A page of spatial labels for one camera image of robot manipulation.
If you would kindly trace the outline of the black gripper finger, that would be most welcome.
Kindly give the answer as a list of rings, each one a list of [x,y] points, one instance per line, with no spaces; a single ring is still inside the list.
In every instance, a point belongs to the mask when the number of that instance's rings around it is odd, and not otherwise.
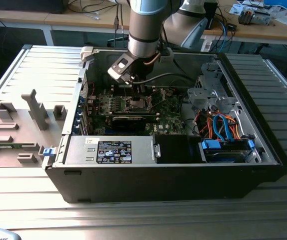
[[[145,93],[146,93],[146,88],[144,84],[137,84],[133,85],[132,87],[132,104],[135,107],[145,107]]]

